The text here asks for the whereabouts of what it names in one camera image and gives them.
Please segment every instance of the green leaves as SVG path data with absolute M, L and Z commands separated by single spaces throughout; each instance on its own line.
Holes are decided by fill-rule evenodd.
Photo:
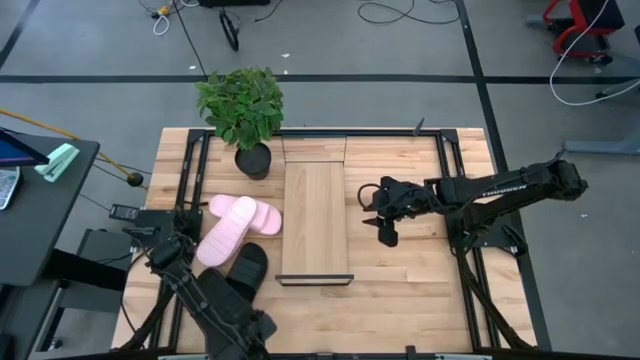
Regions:
M 270 69 L 239 69 L 222 79 L 214 72 L 195 86 L 200 117 L 209 110 L 205 122 L 225 143 L 250 150 L 280 129 L 283 96 Z

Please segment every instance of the black plant pot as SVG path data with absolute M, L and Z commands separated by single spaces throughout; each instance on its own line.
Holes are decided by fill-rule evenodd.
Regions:
M 259 143 L 253 149 L 236 151 L 236 166 L 251 180 L 262 180 L 269 175 L 271 166 L 271 150 L 265 144 Z

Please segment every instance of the pink slipper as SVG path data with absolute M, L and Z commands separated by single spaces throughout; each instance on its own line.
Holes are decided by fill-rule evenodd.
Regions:
M 227 261 L 236 252 L 249 224 L 258 211 L 258 204 L 243 196 L 234 201 L 216 226 L 202 239 L 196 256 L 208 267 L 216 267 Z
M 229 195 L 216 195 L 209 201 L 209 212 L 217 217 L 222 217 L 231 205 L 236 201 L 236 197 Z M 258 212 L 251 221 L 249 229 L 262 235 L 275 235 L 282 227 L 282 215 L 275 207 L 255 200 L 258 204 Z

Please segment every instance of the black slipper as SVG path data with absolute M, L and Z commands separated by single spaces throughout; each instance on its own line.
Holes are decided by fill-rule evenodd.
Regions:
M 253 302 L 268 268 L 269 260 L 264 250 L 257 244 L 246 243 L 227 274 L 227 283 L 243 298 Z

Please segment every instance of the wooden table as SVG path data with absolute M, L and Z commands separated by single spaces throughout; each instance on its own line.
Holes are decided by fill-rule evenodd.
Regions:
M 163 130 L 147 208 L 174 206 L 188 130 Z M 483 130 L 457 130 L 467 176 L 492 174 Z M 274 137 L 267 145 L 273 158 L 271 172 L 265 180 L 251 181 L 234 164 L 235 148 L 225 146 L 219 139 L 212 140 L 202 200 L 219 193 L 248 195 L 282 212 L 285 159 L 329 157 L 344 161 L 348 265 L 355 275 L 349 286 L 283 287 L 274 279 L 282 268 L 281 235 L 269 237 L 249 232 L 245 241 L 259 244 L 269 257 L 269 272 L 254 301 L 254 307 L 270 314 L 278 325 L 277 333 L 267 341 L 267 349 L 274 353 L 400 353 L 405 346 L 415 345 L 418 352 L 471 351 L 460 277 L 456 260 L 449 252 L 443 217 L 430 214 L 400 222 L 396 226 L 400 243 L 396 248 L 388 248 L 377 241 L 376 228 L 361 223 L 372 215 L 364 213 L 356 200 L 361 185 L 378 183 L 383 175 L 417 183 L 440 177 L 435 141 L 423 137 L 284 140 Z M 193 164 L 198 160 L 197 154 L 196 149 Z M 194 181 L 194 176 L 190 176 L 187 194 L 191 194 Z M 204 211 L 202 235 L 216 221 Z M 518 334 L 534 344 L 515 259 L 497 249 L 482 252 L 493 301 Z M 230 263 L 222 267 L 223 273 Z M 194 273 L 198 275 L 202 270 L 196 260 Z M 134 325 L 139 326 L 154 306 L 159 283 L 160 279 L 150 274 L 143 262 L 131 269 L 124 305 Z M 167 344 L 172 309 L 170 304 L 160 345 Z M 486 322 L 477 301 L 476 313 L 483 345 L 488 346 Z M 123 344 L 131 335 L 120 313 L 112 345 Z M 178 353 L 204 352 L 204 337 L 186 311 L 179 338 Z

